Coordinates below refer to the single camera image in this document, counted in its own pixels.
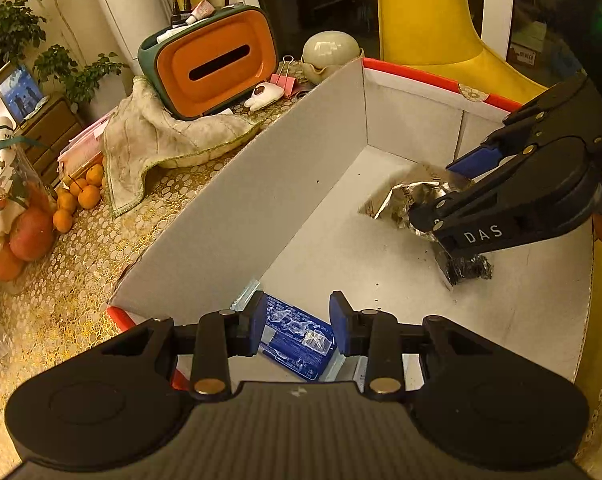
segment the pink binder clip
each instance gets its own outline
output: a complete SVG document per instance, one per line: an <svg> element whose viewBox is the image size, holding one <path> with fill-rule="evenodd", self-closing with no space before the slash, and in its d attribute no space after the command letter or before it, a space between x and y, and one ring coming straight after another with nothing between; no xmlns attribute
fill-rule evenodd
<svg viewBox="0 0 602 480"><path fill-rule="evenodd" d="M293 61L293 56L283 56L283 63L281 64L281 67L276 71L275 74L272 74L272 77L270 78L271 83L274 83L276 86L280 86L283 89L286 97L290 97L290 95L292 95L292 88L294 88L294 83L296 82L296 78L288 76L290 73L290 65ZM283 75L283 69L285 68L286 63L286 74Z"/></svg>

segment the beige cloth towel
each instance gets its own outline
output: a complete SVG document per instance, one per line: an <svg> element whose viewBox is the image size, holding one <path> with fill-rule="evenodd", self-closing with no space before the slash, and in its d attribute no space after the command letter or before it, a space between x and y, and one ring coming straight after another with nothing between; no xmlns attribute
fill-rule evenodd
<svg viewBox="0 0 602 480"><path fill-rule="evenodd" d="M132 95L121 101L103 133L113 215L130 211L143 200L150 168L205 164L247 142L258 127L231 114L178 121L145 77L134 78Z"/></svg>

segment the metal screw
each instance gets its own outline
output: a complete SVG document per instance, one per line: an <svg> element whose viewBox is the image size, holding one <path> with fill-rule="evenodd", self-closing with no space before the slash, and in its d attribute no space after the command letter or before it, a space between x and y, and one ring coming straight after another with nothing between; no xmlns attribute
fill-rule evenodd
<svg viewBox="0 0 602 480"><path fill-rule="evenodd" d="M377 394L394 394L401 389L401 383L391 377L379 377L370 381L370 388Z"/></svg>
<svg viewBox="0 0 602 480"><path fill-rule="evenodd" d="M225 383L220 379L200 379L194 383L194 391L201 395L216 395L225 390Z"/></svg>

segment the small white figurine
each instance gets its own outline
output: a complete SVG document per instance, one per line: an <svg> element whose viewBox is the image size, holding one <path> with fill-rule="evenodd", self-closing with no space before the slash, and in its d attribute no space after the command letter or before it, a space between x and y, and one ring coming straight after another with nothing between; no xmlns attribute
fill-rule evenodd
<svg viewBox="0 0 602 480"><path fill-rule="evenodd" d="M283 97L284 90L274 83L259 83L256 85L252 97L245 101L251 112L261 110L261 108L278 101Z"/></svg>

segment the crumpled aluminum foil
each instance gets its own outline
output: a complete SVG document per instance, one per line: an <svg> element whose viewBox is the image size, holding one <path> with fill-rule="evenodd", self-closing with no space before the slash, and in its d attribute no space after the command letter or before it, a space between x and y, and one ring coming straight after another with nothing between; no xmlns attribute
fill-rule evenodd
<svg viewBox="0 0 602 480"><path fill-rule="evenodd" d="M385 185L370 200L362 212L374 219L392 219L399 229L408 228L415 235L436 241L432 233L419 231L408 217L408 211L414 204L433 202L453 191L463 191L473 182L457 173L443 170L430 164L419 164L398 174Z"/></svg>
<svg viewBox="0 0 602 480"><path fill-rule="evenodd" d="M391 220L399 229L407 228L415 235L432 242L436 262L450 290L463 280L492 278L492 264L478 254L471 258L453 258L446 253L431 232L419 231L410 223L408 213L414 204L433 202L453 191L463 191L473 184L468 178L430 164L419 164L394 176L375 193L361 209L374 219Z"/></svg>

